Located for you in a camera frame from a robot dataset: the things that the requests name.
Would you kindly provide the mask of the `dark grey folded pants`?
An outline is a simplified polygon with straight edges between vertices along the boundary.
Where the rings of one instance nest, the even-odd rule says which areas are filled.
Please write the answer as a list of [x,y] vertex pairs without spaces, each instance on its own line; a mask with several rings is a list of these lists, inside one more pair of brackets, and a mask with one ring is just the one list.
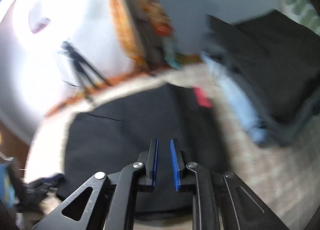
[[257,111],[260,118],[263,120],[265,128],[268,131],[268,137],[273,138],[281,146],[287,146],[296,139],[302,128],[313,117],[319,114],[319,89],[317,89],[309,98],[302,104],[296,114],[289,118],[288,121],[279,122],[274,117],[268,114],[267,110],[255,95],[252,86],[243,75],[232,71],[223,62],[224,54],[227,53],[221,44],[215,40],[212,34],[206,34],[202,43],[202,52],[208,53],[213,60],[219,61],[231,73],[231,77],[240,86],[250,99],[253,107]]

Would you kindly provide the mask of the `black Kappa pants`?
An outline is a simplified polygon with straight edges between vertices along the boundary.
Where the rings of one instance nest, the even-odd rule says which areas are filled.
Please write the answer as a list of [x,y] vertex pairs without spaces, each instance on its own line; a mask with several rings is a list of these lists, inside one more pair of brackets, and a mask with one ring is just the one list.
[[78,114],[69,128],[65,149],[65,182],[57,196],[64,200],[98,171],[112,174],[138,160],[159,140],[156,189],[137,196],[136,218],[162,220],[191,212],[191,195],[174,189],[170,140],[208,170],[229,168],[213,104],[199,87],[165,84],[110,101]]

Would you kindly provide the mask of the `light blue folded jeans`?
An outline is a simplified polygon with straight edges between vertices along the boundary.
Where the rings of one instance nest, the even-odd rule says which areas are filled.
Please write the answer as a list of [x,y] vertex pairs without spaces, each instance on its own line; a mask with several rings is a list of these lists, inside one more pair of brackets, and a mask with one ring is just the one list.
[[228,104],[240,122],[241,129],[255,144],[260,146],[265,144],[268,139],[268,131],[264,122],[246,93],[231,77],[228,69],[219,61],[213,60],[206,52],[201,52],[200,58],[207,65],[210,75],[216,79],[218,86],[222,88]]

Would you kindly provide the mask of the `beige plaid bed blanket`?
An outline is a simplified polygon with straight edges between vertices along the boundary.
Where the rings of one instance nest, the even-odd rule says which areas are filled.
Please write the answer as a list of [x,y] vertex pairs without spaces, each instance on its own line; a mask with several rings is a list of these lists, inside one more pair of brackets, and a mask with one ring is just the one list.
[[[156,77],[134,77],[97,93],[94,100],[100,105],[165,83],[198,86],[206,92],[233,170],[290,229],[303,229],[319,207],[319,117],[309,120],[292,145],[260,148],[241,130],[222,88],[201,63],[160,71]],[[92,109],[79,101],[42,120],[29,149],[26,182],[63,171],[68,129],[76,114]]]

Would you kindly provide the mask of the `black folded garment on stack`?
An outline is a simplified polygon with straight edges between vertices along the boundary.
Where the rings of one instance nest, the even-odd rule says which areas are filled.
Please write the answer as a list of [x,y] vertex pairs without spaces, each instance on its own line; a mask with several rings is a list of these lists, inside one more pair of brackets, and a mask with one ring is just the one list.
[[267,114],[292,120],[319,87],[319,35],[273,9],[231,25],[212,15],[203,43],[240,73]]

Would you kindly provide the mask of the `green leaf pattern pillow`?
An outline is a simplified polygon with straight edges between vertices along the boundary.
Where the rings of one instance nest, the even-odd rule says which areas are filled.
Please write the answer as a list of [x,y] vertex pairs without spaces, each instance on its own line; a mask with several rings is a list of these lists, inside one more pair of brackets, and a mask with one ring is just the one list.
[[310,0],[278,0],[278,10],[319,35],[319,14]]

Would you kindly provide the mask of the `black mini tripod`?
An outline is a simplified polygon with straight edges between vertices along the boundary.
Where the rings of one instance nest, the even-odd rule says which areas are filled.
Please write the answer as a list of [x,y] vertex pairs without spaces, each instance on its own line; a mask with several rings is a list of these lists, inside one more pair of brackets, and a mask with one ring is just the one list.
[[87,81],[94,89],[99,89],[99,87],[85,71],[84,66],[89,68],[106,86],[112,86],[112,84],[101,74],[101,72],[87,61],[72,44],[67,41],[63,41],[61,48],[63,54],[67,56],[71,62],[71,67],[73,68],[76,80],[80,83],[80,89],[84,93],[85,99],[91,104],[94,104],[94,100],[91,97],[91,93],[89,92],[89,88],[86,86],[85,82]]

